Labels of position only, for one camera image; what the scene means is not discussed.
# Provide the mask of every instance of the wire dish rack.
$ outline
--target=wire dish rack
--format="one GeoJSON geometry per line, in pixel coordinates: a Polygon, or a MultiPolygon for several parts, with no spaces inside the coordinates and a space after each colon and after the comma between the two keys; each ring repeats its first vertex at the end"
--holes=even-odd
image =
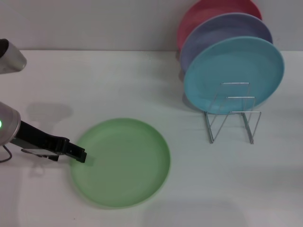
{"type": "Polygon", "coordinates": [[[248,134],[248,137],[249,137],[249,140],[250,140],[250,143],[251,144],[254,144],[254,136],[255,136],[255,133],[256,133],[256,129],[257,129],[257,126],[259,124],[259,121],[260,121],[260,117],[261,117],[261,112],[260,111],[253,111],[254,110],[254,107],[255,107],[255,103],[256,103],[256,98],[255,97],[251,97],[249,96],[250,94],[250,83],[221,83],[219,88],[218,88],[218,91],[216,92],[215,96],[214,96],[214,99],[213,101],[211,102],[209,108],[208,108],[208,111],[205,111],[204,112],[204,115],[205,115],[205,121],[206,121],[206,127],[207,127],[207,132],[208,132],[208,135],[209,135],[209,139],[210,139],[210,143],[214,143],[214,141],[216,140],[216,138],[218,137],[224,123],[226,122],[226,119],[229,115],[231,114],[240,114],[243,118],[243,121],[244,121],[244,125],[245,125],[245,129],[247,131],[247,134],[248,134]],[[222,103],[220,104],[219,106],[219,109],[215,112],[214,114],[214,118],[212,120],[212,122],[210,123],[209,121],[209,114],[213,108],[213,105],[215,103],[215,101],[217,100],[218,98],[218,94],[220,93],[220,91],[223,89],[223,87],[225,86],[241,86],[241,87],[247,87],[247,93],[246,93],[246,96],[228,96],[228,97],[225,97],[222,101],[222,103]],[[235,100],[235,99],[239,99],[239,100],[242,100],[243,101],[243,111],[229,111],[228,114],[226,114],[226,117],[225,119],[223,120],[218,132],[213,135],[213,132],[212,132],[212,125],[214,123],[214,121],[216,120],[217,116],[218,115],[222,115],[220,114],[220,111],[222,109],[222,107],[224,107],[224,105],[229,102],[230,100],[235,100]],[[250,111],[246,111],[246,104],[247,104],[247,100],[252,100],[253,101],[253,105],[250,109],[250,111]],[[255,125],[255,128],[253,130],[253,133],[251,133],[251,130],[250,130],[250,119],[251,119],[251,115],[252,114],[259,114],[258,115],[258,119],[257,119],[257,123],[255,125]]]}

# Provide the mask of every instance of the red plate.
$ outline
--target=red plate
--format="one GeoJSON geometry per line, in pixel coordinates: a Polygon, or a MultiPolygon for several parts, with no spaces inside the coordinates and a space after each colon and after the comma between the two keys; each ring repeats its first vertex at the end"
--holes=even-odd
{"type": "Polygon", "coordinates": [[[201,23],[224,13],[247,13],[262,19],[258,7],[251,0],[200,0],[184,15],[177,34],[181,50],[188,35],[201,23]]]}

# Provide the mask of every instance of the white tabletop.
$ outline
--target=white tabletop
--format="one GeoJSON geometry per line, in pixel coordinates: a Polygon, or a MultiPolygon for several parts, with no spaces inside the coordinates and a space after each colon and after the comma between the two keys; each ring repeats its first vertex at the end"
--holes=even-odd
{"type": "MultiPolygon", "coordinates": [[[[303,52],[283,53],[285,77],[258,107],[254,145],[239,116],[209,143],[202,114],[182,102],[174,52],[23,53],[22,72],[0,75],[1,101],[23,121],[76,142],[107,119],[142,120],[166,139],[172,167],[149,201],[102,210],[73,188],[67,157],[56,163],[8,145],[13,158],[0,164],[1,226],[303,226],[303,52]]],[[[6,155],[1,150],[0,159],[6,155]]]]}

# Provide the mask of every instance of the metal wire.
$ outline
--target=metal wire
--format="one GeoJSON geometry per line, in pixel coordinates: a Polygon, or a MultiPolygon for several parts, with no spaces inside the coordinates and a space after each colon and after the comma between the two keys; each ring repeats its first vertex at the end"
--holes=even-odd
{"type": "Polygon", "coordinates": [[[4,159],[4,160],[0,160],[0,163],[7,162],[7,161],[9,161],[13,157],[13,155],[10,152],[10,150],[5,145],[3,145],[3,148],[8,152],[9,158],[4,159]]]}
{"type": "Polygon", "coordinates": [[[217,100],[217,97],[218,97],[218,94],[220,92],[220,89],[222,88],[222,86],[224,85],[248,85],[248,91],[247,91],[247,94],[246,96],[228,96],[228,97],[225,97],[224,101],[220,104],[219,106],[219,109],[216,111],[215,115],[214,115],[214,118],[212,120],[212,122],[209,122],[209,118],[208,118],[208,112],[204,112],[204,115],[205,115],[205,121],[206,121],[206,127],[207,127],[207,132],[208,132],[208,135],[209,135],[209,139],[210,139],[210,142],[213,143],[215,141],[215,139],[217,138],[219,132],[221,131],[227,117],[230,115],[230,114],[241,114],[242,117],[243,117],[243,120],[244,120],[244,123],[245,123],[245,129],[248,133],[248,137],[249,137],[249,140],[250,140],[250,143],[253,144],[254,143],[254,136],[255,136],[255,133],[256,133],[256,129],[257,129],[257,126],[258,126],[258,123],[260,121],[260,117],[261,117],[261,112],[260,111],[254,111],[254,106],[256,104],[256,98],[253,97],[253,96],[249,96],[250,94],[250,83],[221,83],[220,86],[218,87],[218,90],[216,91],[215,93],[215,96],[214,96],[214,99],[213,101],[211,102],[211,104],[209,105],[209,108],[208,108],[208,111],[210,112],[212,107],[213,107],[213,104],[215,103],[215,101],[217,100]],[[220,114],[220,110],[221,108],[225,105],[226,101],[228,100],[231,100],[231,99],[243,99],[244,100],[244,108],[243,108],[243,111],[230,111],[228,114],[226,114],[226,117],[224,118],[224,121],[223,123],[221,124],[218,132],[215,134],[215,136],[213,135],[213,132],[212,132],[212,125],[216,119],[216,117],[220,114]],[[247,102],[247,99],[253,99],[253,105],[251,107],[251,110],[250,111],[246,111],[246,102],[247,102]],[[247,120],[247,117],[246,117],[246,113],[249,113],[250,116],[247,120]],[[258,117],[258,120],[257,120],[257,123],[256,123],[256,126],[255,126],[255,129],[253,131],[253,133],[251,133],[251,130],[250,130],[250,126],[249,126],[249,122],[250,122],[250,118],[251,118],[251,114],[252,113],[259,113],[259,117],[258,117]]]}

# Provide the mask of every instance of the purple plate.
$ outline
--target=purple plate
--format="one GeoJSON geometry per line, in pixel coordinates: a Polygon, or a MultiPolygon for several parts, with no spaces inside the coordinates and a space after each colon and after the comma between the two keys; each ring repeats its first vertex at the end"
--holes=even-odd
{"type": "Polygon", "coordinates": [[[222,14],[200,24],[187,37],[180,54],[182,70],[186,72],[207,47],[237,36],[253,36],[273,43],[269,29],[260,19],[246,13],[222,14]]]}

